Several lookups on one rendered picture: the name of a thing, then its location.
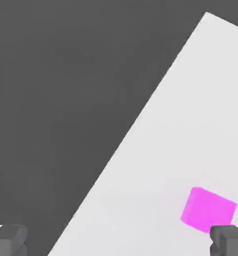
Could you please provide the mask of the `small magenta cube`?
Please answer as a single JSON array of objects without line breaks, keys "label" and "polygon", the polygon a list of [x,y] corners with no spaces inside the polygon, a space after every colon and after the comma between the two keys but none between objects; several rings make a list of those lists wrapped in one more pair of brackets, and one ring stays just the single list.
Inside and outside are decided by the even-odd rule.
[{"label": "small magenta cube", "polygon": [[237,203],[201,187],[193,187],[180,220],[204,233],[212,226],[230,225]]}]

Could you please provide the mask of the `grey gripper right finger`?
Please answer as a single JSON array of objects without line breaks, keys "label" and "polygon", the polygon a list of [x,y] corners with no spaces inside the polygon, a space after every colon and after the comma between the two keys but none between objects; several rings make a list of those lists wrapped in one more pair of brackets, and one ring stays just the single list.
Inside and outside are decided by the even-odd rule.
[{"label": "grey gripper right finger", "polygon": [[210,229],[210,256],[238,256],[238,227],[215,225]]}]

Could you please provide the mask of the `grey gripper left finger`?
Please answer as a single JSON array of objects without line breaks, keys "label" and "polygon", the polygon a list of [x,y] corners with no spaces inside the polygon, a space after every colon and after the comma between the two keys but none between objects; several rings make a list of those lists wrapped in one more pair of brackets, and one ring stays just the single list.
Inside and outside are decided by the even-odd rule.
[{"label": "grey gripper left finger", "polygon": [[28,256],[26,240],[28,229],[20,224],[0,227],[0,256]]}]

